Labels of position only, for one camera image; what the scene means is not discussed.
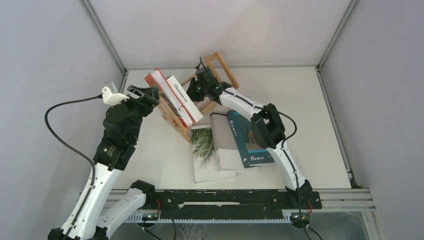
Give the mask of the wooden book rack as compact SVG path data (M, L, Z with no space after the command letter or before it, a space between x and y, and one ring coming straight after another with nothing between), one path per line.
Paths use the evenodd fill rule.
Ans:
M203 63L205 63L206 66L210 68L211 72L217 78L218 82L226 82L225 78L223 76L220 76L219 71L217 70L222 69L226 77L228 78L228 83L235 89L238 89L240 87L232 71L230 70L230 67L228 66L227 62L224 60L220 52L217 51L211 55L204 57L202 60ZM165 101L163 95L159 96L159 100L160 103L157 107L162 113L162 118L167 120L176 131L180 132L188 143L191 143L192 139L189 136L190 127L185 126L183 121L179 119L179 117L172 111L171 105ZM210 100L207 100L206 105L201 107L198 106L199 103L200 102L196 102L195 105L202 114L208 113L212 110L212 108L217 105L216 103Z

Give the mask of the coffee cover white book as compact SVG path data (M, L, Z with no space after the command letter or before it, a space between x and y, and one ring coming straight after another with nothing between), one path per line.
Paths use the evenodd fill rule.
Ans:
M194 104L194 102L190 99L182 85L178 82L175 76L170 76L166 79L169 87L172 89L174 95L178 98L185 111L189 114L193 123L199 122L203 115Z

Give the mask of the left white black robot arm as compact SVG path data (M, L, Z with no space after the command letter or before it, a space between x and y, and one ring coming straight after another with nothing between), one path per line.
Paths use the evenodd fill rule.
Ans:
M159 89L128 87L129 94L105 85L97 96L108 105L104 132L93 158L90 176L70 216L48 234L50 240L108 240L137 209L156 203L154 185L142 180L131 184L124 197L108 210L104 205L117 179L135 152L143 118L160 102Z

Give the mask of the teal Humor book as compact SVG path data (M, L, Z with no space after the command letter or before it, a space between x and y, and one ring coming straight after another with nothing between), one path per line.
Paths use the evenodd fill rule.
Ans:
M271 154L256 143L247 118L234 110L229 110L226 117L245 169L275 164Z

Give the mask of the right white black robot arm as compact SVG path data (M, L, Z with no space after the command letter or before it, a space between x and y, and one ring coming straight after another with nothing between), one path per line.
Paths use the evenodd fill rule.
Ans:
M289 151L290 137L285 135L285 126L281 120L283 113L275 105L256 103L237 92L227 82L218 82L211 69L206 66L196 70L187 94L194 102L209 98L249 120L255 141L270 153L286 177L285 189L289 193L289 203L295 208L302 208L308 203L313 188Z

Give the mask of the orange cover book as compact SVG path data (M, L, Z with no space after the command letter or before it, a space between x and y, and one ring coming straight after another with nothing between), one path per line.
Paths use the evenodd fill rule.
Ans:
M165 103L170 107L175 116L182 122L184 127L190 127L193 124L190 115L169 87L166 78L160 69L156 68L148 73L144 77L144 80L150 87L159 88L159 95L164 99Z

